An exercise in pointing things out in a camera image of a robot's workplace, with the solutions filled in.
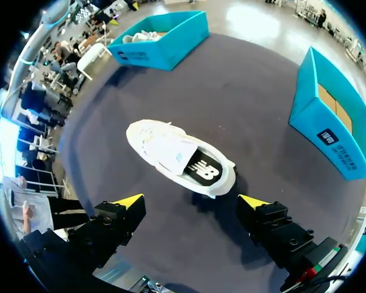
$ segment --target cardboard box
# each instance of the cardboard box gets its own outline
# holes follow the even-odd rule
[[[319,84],[318,95],[320,99],[334,112],[336,113],[336,100]]]
[[[351,121],[350,117],[348,116],[347,112],[343,109],[343,107],[336,102],[336,115],[343,122],[346,126],[348,131],[352,134],[353,133],[353,122]]]

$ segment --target cable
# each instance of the cable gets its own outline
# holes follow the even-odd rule
[[[301,286],[298,286],[297,288],[292,289],[291,291],[287,291],[287,293],[300,293],[300,292],[305,291],[306,289],[309,289],[310,287],[325,284],[325,283],[328,283],[328,282],[334,281],[334,280],[345,281],[347,278],[348,278],[348,276],[332,276],[332,277],[327,277],[327,278],[321,278],[321,279],[317,279],[315,281],[302,283]]]

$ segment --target box label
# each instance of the box label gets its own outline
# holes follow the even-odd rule
[[[317,134],[317,137],[326,145],[332,145],[339,141],[336,135],[329,128]]]

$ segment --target table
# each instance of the table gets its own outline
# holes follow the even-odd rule
[[[234,214],[238,193],[280,201],[315,241],[345,242],[365,181],[343,179],[288,125],[298,65],[261,46],[212,34],[173,71],[109,62],[68,119],[65,171],[86,211],[144,193],[146,217],[118,253],[178,293],[279,292],[287,276]],[[129,146],[140,119],[181,127],[237,164],[237,185],[211,200],[162,176]]]
[[[94,62],[97,57],[102,57],[103,52],[107,52],[111,55],[111,52],[103,44],[96,43],[78,61],[77,69],[89,80],[92,80],[92,77],[85,72],[85,69],[90,63]]]

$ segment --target new balance logo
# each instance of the new balance logo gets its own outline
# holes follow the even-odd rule
[[[190,165],[188,167],[191,171],[196,171],[196,173],[205,180],[211,180],[215,176],[219,175],[220,172],[211,165],[207,165],[204,160],[198,163]]]

